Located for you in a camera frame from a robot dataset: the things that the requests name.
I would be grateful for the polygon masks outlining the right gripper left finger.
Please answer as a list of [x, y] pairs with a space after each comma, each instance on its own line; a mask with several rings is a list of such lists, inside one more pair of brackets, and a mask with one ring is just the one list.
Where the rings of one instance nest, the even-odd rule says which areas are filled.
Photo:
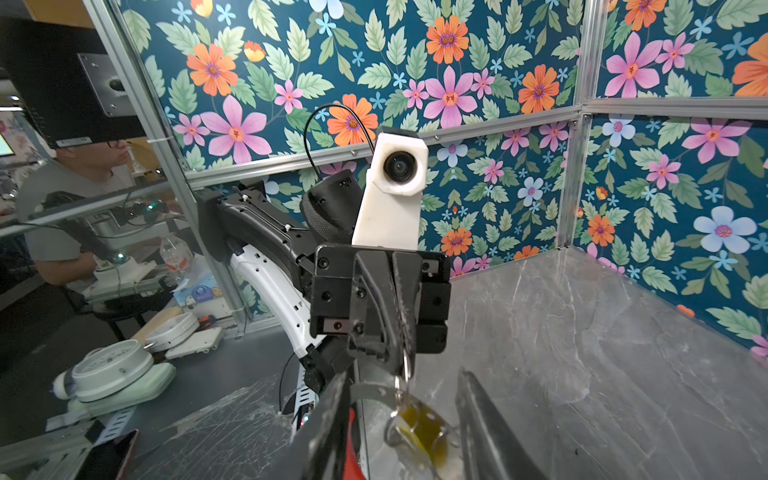
[[336, 375], [294, 440], [267, 470], [266, 479], [342, 479], [350, 423], [346, 372]]

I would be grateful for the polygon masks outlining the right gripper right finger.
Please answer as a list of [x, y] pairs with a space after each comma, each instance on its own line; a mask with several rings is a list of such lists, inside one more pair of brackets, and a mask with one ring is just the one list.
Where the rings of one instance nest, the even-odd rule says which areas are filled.
[[546, 478], [472, 372], [460, 371], [455, 404], [465, 479]]

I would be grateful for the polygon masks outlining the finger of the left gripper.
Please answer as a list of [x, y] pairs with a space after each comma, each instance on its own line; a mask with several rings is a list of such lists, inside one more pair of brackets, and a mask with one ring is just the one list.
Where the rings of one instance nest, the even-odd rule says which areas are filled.
[[415, 337], [421, 266], [421, 257], [415, 252], [396, 251], [392, 254], [393, 279], [403, 352], [408, 360], [413, 360], [416, 353]]
[[355, 253], [351, 277], [347, 350], [394, 376], [406, 373], [406, 354], [396, 266], [405, 251], [363, 249]]

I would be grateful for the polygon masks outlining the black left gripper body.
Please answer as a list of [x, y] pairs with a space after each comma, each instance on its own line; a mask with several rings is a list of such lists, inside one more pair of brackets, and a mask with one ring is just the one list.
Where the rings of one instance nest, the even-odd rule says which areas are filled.
[[[363, 249], [389, 250], [335, 244], [324, 244], [317, 249], [310, 290], [312, 334], [342, 336], [348, 340], [352, 262], [355, 253]], [[408, 252], [417, 253], [422, 260], [415, 350], [419, 354], [438, 354], [444, 351], [448, 337], [449, 261], [436, 252]]]

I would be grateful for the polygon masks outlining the metal keyring with red handle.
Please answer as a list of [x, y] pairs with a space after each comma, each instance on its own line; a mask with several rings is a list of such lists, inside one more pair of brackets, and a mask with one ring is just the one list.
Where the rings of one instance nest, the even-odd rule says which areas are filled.
[[[351, 387], [353, 405], [359, 413], [361, 430], [362, 468], [368, 479], [462, 479], [463, 459], [457, 429], [437, 411], [414, 396], [410, 387], [370, 362], [353, 365]], [[392, 418], [399, 409], [412, 401], [431, 407], [447, 424], [448, 459], [436, 471], [417, 469], [387, 441]]]

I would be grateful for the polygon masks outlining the yellow key tag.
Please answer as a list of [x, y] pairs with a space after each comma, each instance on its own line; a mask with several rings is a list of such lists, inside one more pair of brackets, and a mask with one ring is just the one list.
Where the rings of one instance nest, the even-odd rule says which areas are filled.
[[412, 401], [392, 418], [387, 441], [417, 469], [436, 471], [448, 459], [449, 428], [429, 406]]

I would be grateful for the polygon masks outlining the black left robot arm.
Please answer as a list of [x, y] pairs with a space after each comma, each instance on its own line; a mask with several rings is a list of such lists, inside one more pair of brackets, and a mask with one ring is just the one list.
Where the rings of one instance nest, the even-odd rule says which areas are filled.
[[362, 199], [354, 175], [343, 171], [305, 193], [301, 220], [273, 205], [260, 181], [196, 200], [207, 251], [259, 291], [314, 392], [358, 359], [406, 376], [417, 355], [447, 345], [447, 257], [353, 245]]

